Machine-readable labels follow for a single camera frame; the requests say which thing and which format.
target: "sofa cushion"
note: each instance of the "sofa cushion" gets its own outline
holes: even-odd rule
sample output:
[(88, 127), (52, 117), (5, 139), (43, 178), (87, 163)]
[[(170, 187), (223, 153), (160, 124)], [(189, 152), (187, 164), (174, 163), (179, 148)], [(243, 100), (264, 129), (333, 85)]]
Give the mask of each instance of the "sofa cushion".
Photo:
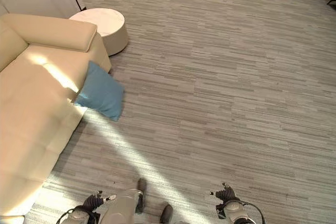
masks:
[(0, 71), (27, 47), (28, 44), (0, 20)]
[(124, 88), (108, 73), (92, 61), (83, 89), (77, 96), (75, 103), (95, 109), (110, 119), (117, 121), (122, 111), (122, 97)]

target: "sofa armrest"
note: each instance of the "sofa armrest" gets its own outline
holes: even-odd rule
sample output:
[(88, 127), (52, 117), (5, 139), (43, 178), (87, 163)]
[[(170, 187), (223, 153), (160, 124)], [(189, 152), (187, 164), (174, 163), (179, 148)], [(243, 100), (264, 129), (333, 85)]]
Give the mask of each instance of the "sofa armrest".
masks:
[(97, 26), (76, 20), (25, 14), (5, 14), (1, 20), (26, 42), (87, 52)]

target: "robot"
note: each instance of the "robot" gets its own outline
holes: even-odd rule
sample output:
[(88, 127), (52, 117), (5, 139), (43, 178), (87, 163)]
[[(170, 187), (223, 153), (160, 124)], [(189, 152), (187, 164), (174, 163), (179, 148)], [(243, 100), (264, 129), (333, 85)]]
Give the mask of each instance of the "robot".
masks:
[[(66, 215), (68, 215), (67, 219), (61, 224), (98, 224), (100, 214), (94, 211), (107, 201), (110, 202), (110, 206), (100, 224), (134, 224), (134, 213), (143, 213), (145, 207), (146, 186), (146, 180), (141, 178), (138, 181), (137, 189), (129, 189), (118, 195), (102, 198), (102, 191), (98, 191), (96, 195), (90, 195), (83, 205), (69, 209), (58, 219), (56, 224), (60, 224), (61, 219)], [(211, 195), (215, 195), (223, 201), (222, 204), (216, 206), (219, 219), (227, 219), (229, 224), (256, 224), (244, 209), (245, 205), (251, 205), (260, 212), (262, 224), (266, 224), (263, 213), (258, 207), (237, 198), (228, 184), (223, 183), (223, 186), (224, 190), (216, 193), (210, 192)], [(173, 208), (167, 205), (161, 214), (160, 223), (169, 224), (172, 216)]]

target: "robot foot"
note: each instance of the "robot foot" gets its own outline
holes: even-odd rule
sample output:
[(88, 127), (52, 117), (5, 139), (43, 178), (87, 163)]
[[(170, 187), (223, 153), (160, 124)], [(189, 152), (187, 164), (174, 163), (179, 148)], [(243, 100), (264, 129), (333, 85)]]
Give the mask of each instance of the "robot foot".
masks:
[(140, 178), (138, 180), (138, 186), (136, 187), (137, 190), (142, 191), (142, 195), (139, 195), (139, 201), (137, 207), (135, 208), (136, 214), (142, 214), (143, 209), (145, 208), (145, 195), (147, 190), (147, 181), (144, 178)]
[(173, 207), (171, 205), (167, 205), (161, 214), (160, 223), (169, 224), (173, 217), (173, 212)]

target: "chair leg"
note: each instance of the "chair leg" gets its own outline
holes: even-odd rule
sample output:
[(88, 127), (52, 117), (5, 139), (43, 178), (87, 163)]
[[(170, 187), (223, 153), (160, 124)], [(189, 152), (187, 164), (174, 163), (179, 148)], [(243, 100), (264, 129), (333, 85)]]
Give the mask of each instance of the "chair leg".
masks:
[(336, 1), (336, 0), (329, 0), (329, 1), (327, 2), (327, 5), (329, 5), (331, 2), (334, 2), (334, 1)]

